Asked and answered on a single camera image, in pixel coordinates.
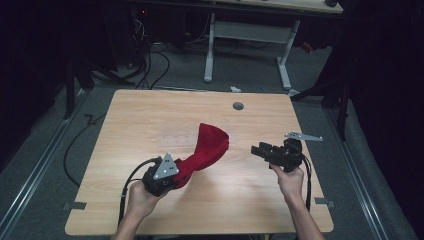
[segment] wire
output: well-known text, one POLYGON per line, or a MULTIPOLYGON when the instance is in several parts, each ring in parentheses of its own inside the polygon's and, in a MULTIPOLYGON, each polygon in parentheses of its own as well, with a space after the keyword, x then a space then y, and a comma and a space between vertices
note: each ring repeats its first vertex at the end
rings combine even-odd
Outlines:
POLYGON ((162 57, 164 57, 165 59, 166 59, 166 61, 167 61, 167 63, 168 63, 168 65, 166 66, 166 69, 165 69, 165 71, 162 73, 162 75, 160 75, 160 77, 158 77, 153 83, 152 83, 152 85, 150 86, 150 88, 149 88, 149 90, 152 90, 153 89, 153 86, 163 77, 163 76, 165 76, 165 74, 168 72, 168 70, 169 70, 169 66, 170 66, 170 62, 169 62, 169 59, 168 59, 168 57, 166 57, 164 54, 162 54, 162 53, 160 53, 160 52, 155 52, 156 54, 159 54, 159 55, 161 55, 162 57))
POLYGON ((276 43, 267 42, 267 43, 264 43, 263 45, 255 46, 255 45, 247 44, 247 43, 244 43, 243 41, 240 41, 240 45, 243 46, 243 47, 262 49, 262 48, 272 47, 272 46, 276 45, 276 43))
POLYGON ((130 176, 128 177, 127 181, 125 182, 124 188, 122 189, 122 194, 121 194, 121 202, 120 202, 120 208, 119 208, 119 219, 118 219, 118 226, 119 223, 121 223, 122 218, 124 218, 124 212, 125 212, 125 199, 127 198, 127 192, 128 192, 128 185, 132 182, 132 181, 136 181, 139 179, 132 179, 132 177, 138 172, 138 170, 140 168, 142 168, 144 165, 149 164, 149 163, 157 163, 157 161, 160 161, 160 158, 152 158, 149 159, 147 161, 142 162, 140 165, 138 165, 133 172, 130 174, 130 176))
MULTIPOLYGON (((143 59, 143 60, 141 60, 140 65, 138 66, 138 68, 134 72, 132 72, 132 73, 130 73, 128 75, 125 75, 125 76, 123 76, 121 78, 123 78, 123 79, 133 78, 133 77, 139 75, 144 70, 144 67, 145 67, 145 64, 144 64, 144 59, 143 59)), ((93 78, 96 78, 96 79, 101 80, 101 81, 113 81, 111 78, 99 76, 99 75, 97 75, 94 72, 91 72, 91 76, 93 78)))
POLYGON ((195 49, 195 50, 201 50, 201 49, 205 49, 208 47, 208 42, 202 44, 200 47, 194 47, 195 44, 199 44, 202 43, 202 41, 198 41, 196 43, 190 43, 190 44, 186 44, 186 47, 190 48, 190 49, 195 49))
POLYGON ((148 55, 148 58, 149 58, 149 64, 148 64, 148 66, 147 66, 147 71, 146 71, 146 69, 144 69, 144 76, 143 76, 143 78, 137 83, 137 85, 135 86, 135 89, 138 89, 139 87, 140 87, 140 84, 142 84, 143 83, 143 85, 144 85, 144 82, 146 81, 147 82, 147 75, 149 75, 149 73, 150 73, 150 68, 151 68, 151 66, 152 66, 152 58, 151 58, 151 56, 150 56, 150 48, 149 48, 149 51, 147 52, 147 55, 148 55))
POLYGON ((231 43, 232 42, 235 42, 235 44, 234 44, 234 48, 233 49, 231 49, 231 50, 229 50, 229 51, 220 51, 220 50, 218 50, 218 46, 217 47, 215 47, 215 44, 214 44, 214 51, 216 51, 217 53, 222 53, 222 54, 229 54, 229 53, 232 53, 232 52, 235 52, 238 48, 239 48, 239 41, 238 40, 233 40, 233 39, 221 39, 221 41, 216 41, 217 43, 227 43, 226 45, 227 46, 230 46, 231 45, 231 43))
POLYGON ((195 39, 195 40, 193 40, 193 41, 186 42, 186 44, 202 42, 202 41, 204 41, 204 40, 206 40, 206 39, 209 39, 209 37, 205 37, 205 38, 203 38, 203 39, 201 39, 201 38, 205 35, 206 29, 208 29, 208 25, 209 25, 210 17, 211 17, 211 14, 209 13, 209 14, 208 14, 208 18, 206 19, 205 27, 203 28, 203 31, 202 31, 202 33, 199 35, 199 37, 198 37, 198 38, 196 38, 196 39, 195 39))
POLYGON ((169 48, 168 43, 166 43, 166 42, 156 42, 156 43, 152 44, 152 46, 154 46, 154 45, 165 45, 165 48, 161 49, 160 51, 150 51, 151 53, 165 52, 169 48))
POLYGON ((260 88, 260 89, 262 89, 264 92, 266 92, 266 93, 269 93, 269 91, 268 90, 266 90, 264 87, 262 87, 261 85, 259 85, 259 84, 256 84, 256 83, 252 83, 253 85, 255 85, 256 87, 258 87, 258 88, 260 88))
POLYGON ((144 25, 142 22, 140 22, 137 19, 134 19, 135 22, 137 22, 138 24, 140 24, 137 28, 137 30, 135 31, 135 33, 138 33, 138 31, 140 30, 141 27, 143 27, 143 32, 141 33, 141 39, 140 39, 140 43, 143 43, 143 39, 144 39, 144 34, 146 32, 146 29, 144 28, 144 25))
POLYGON ((311 210, 311 187, 312 187, 312 183, 311 183, 311 176, 312 176, 312 168, 311 168, 311 162, 309 161, 309 159, 302 154, 302 161, 305 163, 306 166, 306 174, 308 177, 308 182, 307 182, 307 192, 306 192, 306 200, 305 200, 305 204, 306 204, 306 208, 308 209, 308 211, 311 210))
POLYGON ((67 158, 68 158, 68 154, 69 154, 69 150, 71 149, 72 145, 74 145, 74 143, 76 142, 76 140, 81 136, 81 134, 83 134, 85 132, 85 130, 87 130, 90 126, 94 125, 97 123, 97 121, 99 121, 100 119, 102 119, 103 117, 106 116, 106 113, 102 114, 100 117, 96 118, 94 121, 90 122, 87 124, 87 126, 85 126, 71 141, 71 143, 68 145, 68 147, 66 148, 65 151, 65 155, 63 156, 63 169, 65 170, 65 174, 66 176, 69 178, 69 180, 71 180, 72 183, 74 183, 77 187, 80 187, 80 183, 78 183, 72 176, 71 174, 69 174, 68 171, 68 167, 67 167, 67 158))

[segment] forearm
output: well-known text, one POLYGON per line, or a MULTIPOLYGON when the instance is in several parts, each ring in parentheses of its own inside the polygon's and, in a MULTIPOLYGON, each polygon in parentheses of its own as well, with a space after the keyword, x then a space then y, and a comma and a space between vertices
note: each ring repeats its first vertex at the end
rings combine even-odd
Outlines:
POLYGON ((286 203, 300 240, 324 239, 302 198, 286 199, 286 203))
POLYGON ((112 240, 133 240, 142 219, 125 216, 119 224, 118 230, 112 240))

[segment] metal bracket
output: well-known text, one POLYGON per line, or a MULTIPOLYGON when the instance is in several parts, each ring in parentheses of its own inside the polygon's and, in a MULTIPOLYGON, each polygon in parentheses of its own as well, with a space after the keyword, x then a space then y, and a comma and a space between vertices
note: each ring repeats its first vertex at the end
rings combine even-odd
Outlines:
POLYGON ((297 132, 289 132, 284 135, 286 138, 292 138, 297 140, 309 140, 309 141, 323 141, 322 137, 314 137, 306 134, 301 134, 297 132))
POLYGON ((158 170, 156 171, 153 178, 155 180, 162 179, 165 177, 169 177, 172 175, 178 174, 179 170, 177 168, 177 165, 174 162, 174 159, 172 159, 171 154, 167 153, 163 157, 162 162, 160 163, 158 170))
POLYGON ((327 198, 315 198, 315 204, 326 204, 328 208, 335 208, 336 204, 327 198))
POLYGON ((62 210, 65 212, 71 211, 71 209, 78 209, 78 210, 84 210, 85 206, 87 206, 87 203, 83 202, 72 202, 72 203, 65 203, 62 207, 62 210))

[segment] desk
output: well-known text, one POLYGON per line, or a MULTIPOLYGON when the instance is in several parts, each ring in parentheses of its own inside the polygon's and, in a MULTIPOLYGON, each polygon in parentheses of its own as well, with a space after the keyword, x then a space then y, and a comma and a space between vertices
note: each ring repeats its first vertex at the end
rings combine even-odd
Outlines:
MULTIPOLYGON (((341 14, 343 9, 339 4, 335 7, 327 6, 322 0, 215 0, 221 3, 233 3, 239 5, 252 5, 256 7, 282 8, 300 11, 315 11, 321 13, 341 14)), ((240 40, 261 41, 284 44, 282 56, 277 58, 278 70, 281 82, 287 90, 291 89, 290 79, 286 69, 286 61, 296 37, 300 21, 295 20, 291 27, 273 27, 255 24, 243 24, 227 21, 215 21, 215 14, 211 14, 209 30, 209 48, 206 57, 205 82, 212 81, 213 72, 213 44, 215 37, 235 38, 240 40)))
MULTIPOLYGON (((141 162, 167 152, 174 159, 190 156, 202 122, 229 134, 228 151, 214 165, 195 172, 186 186, 169 192, 137 233, 294 232, 276 175, 250 153, 260 141, 281 145, 285 133, 301 132, 287 95, 138 90, 115 93, 75 199, 86 207, 71 211, 66 232, 112 235, 129 174, 141 162), (244 109, 235 110, 234 102, 244 109)), ((333 222, 327 206, 315 204, 314 198, 323 193, 312 173, 311 214, 321 231, 329 232, 333 222)), ((306 178, 303 190, 306 196, 306 178)))

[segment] metal frame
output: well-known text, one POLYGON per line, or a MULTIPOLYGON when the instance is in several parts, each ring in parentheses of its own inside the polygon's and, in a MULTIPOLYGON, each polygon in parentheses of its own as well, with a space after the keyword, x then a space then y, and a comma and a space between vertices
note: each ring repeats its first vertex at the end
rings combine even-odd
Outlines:
POLYGON ((293 45, 299 28, 300 20, 294 21, 291 28, 272 27, 265 25, 244 24, 236 22, 216 21, 215 14, 211 14, 209 29, 209 48, 206 56, 205 82, 212 82, 213 75, 213 45, 215 37, 233 38, 249 41, 261 41, 285 44, 282 57, 277 58, 277 65, 280 71, 283 87, 291 89, 291 83, 286 69, 286 61, 293 45))

